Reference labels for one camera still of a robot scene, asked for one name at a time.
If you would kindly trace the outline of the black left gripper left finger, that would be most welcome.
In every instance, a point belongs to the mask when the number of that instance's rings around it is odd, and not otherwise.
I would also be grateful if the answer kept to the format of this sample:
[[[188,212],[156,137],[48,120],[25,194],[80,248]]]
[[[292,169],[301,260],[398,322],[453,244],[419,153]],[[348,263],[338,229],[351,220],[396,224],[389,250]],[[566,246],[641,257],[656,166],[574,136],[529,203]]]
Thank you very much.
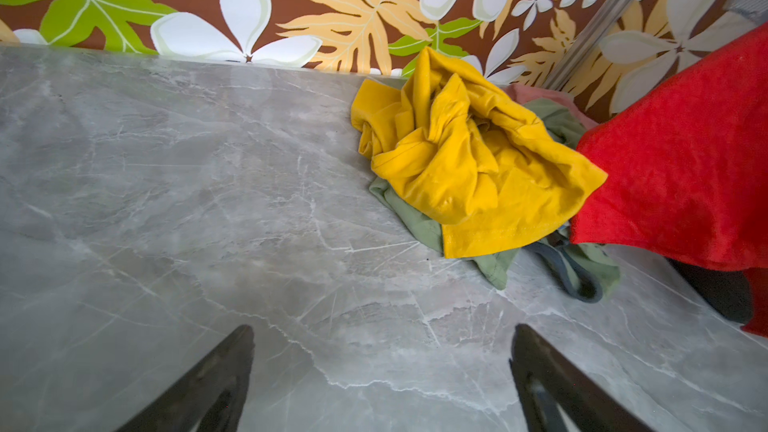
[[[247,399],[254,332],[243,324],[225,337],[121,431],[235,431]]]

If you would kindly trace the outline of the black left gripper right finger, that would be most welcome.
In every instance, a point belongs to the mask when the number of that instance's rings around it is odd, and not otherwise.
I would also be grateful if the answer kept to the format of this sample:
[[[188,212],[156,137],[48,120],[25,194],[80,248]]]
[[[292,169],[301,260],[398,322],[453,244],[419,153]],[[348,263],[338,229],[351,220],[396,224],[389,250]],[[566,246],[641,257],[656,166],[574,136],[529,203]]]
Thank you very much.
[[[648,431],[543,336],[519,324],[509,359],[530,431]]]

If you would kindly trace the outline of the red cloth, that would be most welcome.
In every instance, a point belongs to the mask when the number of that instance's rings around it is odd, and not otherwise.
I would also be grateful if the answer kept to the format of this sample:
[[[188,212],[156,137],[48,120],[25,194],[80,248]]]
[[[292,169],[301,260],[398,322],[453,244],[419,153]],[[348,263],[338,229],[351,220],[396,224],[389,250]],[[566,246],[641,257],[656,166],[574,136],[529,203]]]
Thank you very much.
[[[571,222],[575,243],[644,249],[710,294],[745,283],[745,332],[767,332],[767,30],[758,27],[589,131],[579,152],[608,177]]]

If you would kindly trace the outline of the yellow cloth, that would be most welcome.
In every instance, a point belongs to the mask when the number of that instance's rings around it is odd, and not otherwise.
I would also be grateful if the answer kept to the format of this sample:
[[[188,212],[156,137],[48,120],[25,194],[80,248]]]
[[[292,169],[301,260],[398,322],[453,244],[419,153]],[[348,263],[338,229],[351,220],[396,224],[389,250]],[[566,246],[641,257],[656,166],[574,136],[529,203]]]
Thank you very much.
[[[365,81],[351,123],[372,171],[440,225],[448,258],[546,237],[607,178],[473,66],[432,49],[401,88]]]

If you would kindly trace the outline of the pink cloth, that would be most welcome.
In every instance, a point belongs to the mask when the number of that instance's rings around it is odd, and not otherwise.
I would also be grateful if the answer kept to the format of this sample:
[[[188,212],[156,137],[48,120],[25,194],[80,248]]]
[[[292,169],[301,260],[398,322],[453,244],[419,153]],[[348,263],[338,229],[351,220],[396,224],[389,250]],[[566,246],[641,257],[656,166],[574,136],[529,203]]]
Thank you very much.
[[[598,123],[584,114],[575,104],[573,97],[565,92],[532,87],[522,84],[511,84],[503,88],[507,95],[519,104],[526,104],[537,99],[548,99],[566,107],[586,130],[598,126]]]

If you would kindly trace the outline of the aluminium frame post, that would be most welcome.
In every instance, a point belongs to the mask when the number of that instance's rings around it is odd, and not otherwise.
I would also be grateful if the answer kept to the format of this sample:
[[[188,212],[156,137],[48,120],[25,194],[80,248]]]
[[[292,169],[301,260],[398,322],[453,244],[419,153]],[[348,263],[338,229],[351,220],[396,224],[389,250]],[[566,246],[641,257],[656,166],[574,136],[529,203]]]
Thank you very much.
[[[634,0],[606,0],[564,54],[563,59],[547,76],[543,87],[562,90],[581,64],[590,56],[598,42],[607,34]]]

